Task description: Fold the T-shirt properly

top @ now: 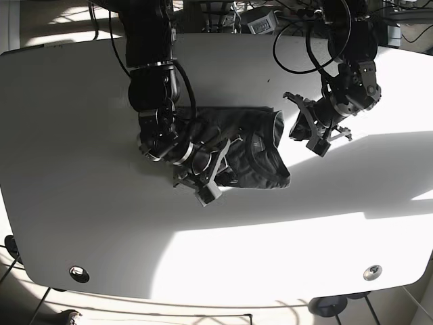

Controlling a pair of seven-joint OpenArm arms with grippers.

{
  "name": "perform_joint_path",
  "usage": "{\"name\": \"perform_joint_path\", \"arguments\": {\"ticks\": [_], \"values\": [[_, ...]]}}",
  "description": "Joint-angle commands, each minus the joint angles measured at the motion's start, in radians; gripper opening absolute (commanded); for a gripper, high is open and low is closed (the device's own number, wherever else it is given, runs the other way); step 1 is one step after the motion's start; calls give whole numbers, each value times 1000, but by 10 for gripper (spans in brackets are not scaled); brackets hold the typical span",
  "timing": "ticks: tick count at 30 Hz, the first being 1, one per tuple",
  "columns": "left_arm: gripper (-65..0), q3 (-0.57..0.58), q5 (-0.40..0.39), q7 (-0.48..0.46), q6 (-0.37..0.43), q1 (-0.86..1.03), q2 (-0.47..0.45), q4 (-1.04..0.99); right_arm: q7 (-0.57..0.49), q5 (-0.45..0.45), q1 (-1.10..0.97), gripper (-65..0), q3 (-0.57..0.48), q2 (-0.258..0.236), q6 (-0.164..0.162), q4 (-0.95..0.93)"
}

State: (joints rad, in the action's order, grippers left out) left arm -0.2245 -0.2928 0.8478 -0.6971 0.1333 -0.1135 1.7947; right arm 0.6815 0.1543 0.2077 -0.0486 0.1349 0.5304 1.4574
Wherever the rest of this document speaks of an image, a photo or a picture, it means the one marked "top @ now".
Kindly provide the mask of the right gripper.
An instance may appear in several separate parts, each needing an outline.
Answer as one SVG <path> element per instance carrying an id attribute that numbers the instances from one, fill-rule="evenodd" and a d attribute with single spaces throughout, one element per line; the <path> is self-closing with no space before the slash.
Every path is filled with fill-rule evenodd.
<path id="1" fill-rule="evenodd" d="M 212 144 L 213 140 L 195 144 L 188 158 L 173 167 L 173 187 L 182 185 L 193 189 L 203 207 L 221 197 L 215 177 L 229 168 L 226 155 L 230 146 L 242 139 L 237 136 L 233 141 L 226 138 Z"/>

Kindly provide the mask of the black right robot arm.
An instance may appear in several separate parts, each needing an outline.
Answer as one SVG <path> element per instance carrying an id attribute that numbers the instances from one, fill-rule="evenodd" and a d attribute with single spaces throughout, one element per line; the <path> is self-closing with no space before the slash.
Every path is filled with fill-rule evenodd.
<path id="1" fill-rule="evenodd" d="M 218 199 L 240 110 L 199 110 L 185 69 L 174 56 L 172 1 L 97 1 L 118 14 L 126 37 L 120 65 L 130 80 L 129 102 L 138 113 L 140 152 L 173 167 L 173 184 L 194 190 L 202 206 Z"/>

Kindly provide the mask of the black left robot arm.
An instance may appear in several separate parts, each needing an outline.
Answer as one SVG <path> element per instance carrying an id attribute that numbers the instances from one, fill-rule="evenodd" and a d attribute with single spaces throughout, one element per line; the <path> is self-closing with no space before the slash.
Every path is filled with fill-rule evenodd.
<path id="1" fill-rule="evenodd" d="M 322 17 L 309 26 L 306 33 L 306 52 L 314 71 L 321 75 L 321 98 L 317 101 L 301 95 L 284 93 L 299 109 L 290 138 L 306 141 L 307 148 L 325 156 L 331 142 L 339 137 L 351 139 L 351 131 L 340 123 L 362 111 L 370 111 L 382 96 L 376 80 L 375 57 L 378 44 L 372 32 L 366 1 L 322 1 Z M 315 58 L 311 34 L 315 27 L 324 28 L 329 35 L 327 49 L 331 61 L 338 65 L 338 74 L 325 71 L 326 64 Z"/>

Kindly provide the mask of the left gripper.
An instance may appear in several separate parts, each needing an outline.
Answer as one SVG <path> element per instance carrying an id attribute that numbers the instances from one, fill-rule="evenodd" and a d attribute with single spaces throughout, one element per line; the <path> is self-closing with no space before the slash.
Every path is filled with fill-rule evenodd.
<path id="1" fill-rule="evenodd" d="M 306 147 L 320 157 L 324 157 L 331 142 L 341 137 L 352 141 L 351 130 L 339 126 L 350 114 L 340 114 L 331 98 L 322 97 L 318 101 L 308 100 L 301 95 L 285 92 L 283 97 L 300 110 L 289 132 L 294 141 L 307 141 Z"/>

